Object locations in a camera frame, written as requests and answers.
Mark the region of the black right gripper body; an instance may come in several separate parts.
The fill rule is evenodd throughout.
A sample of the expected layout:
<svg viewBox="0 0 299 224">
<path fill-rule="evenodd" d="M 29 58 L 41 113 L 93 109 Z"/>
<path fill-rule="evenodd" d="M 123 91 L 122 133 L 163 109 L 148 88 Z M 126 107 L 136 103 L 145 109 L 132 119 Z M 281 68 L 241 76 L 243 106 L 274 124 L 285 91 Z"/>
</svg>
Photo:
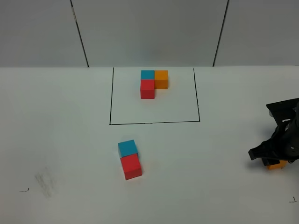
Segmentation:
<svg viewBox="0 0 299 224">
<path fill-rule="evenodd" d="M 278 158 L 295 162 L 299 158 L 299 119 L 282 122 L 271 137 Z"/>
</svg>

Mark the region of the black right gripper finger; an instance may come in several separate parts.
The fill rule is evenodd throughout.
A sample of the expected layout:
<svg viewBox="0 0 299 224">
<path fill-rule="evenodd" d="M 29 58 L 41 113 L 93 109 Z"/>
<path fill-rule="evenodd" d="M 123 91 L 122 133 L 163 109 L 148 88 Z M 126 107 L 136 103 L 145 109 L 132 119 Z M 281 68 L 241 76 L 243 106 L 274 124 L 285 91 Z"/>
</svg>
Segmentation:
<svg viewBox="0 0 299 224">
<path fill-rule="evenodd" d="M 280 163 L 278 156 L 275 154 L 273 140 L 268 139 L 263 141 L 259 146 L 248 151 L 250 159 L 262 159 L 264 166 L 277 165 Z"/>
</svg>

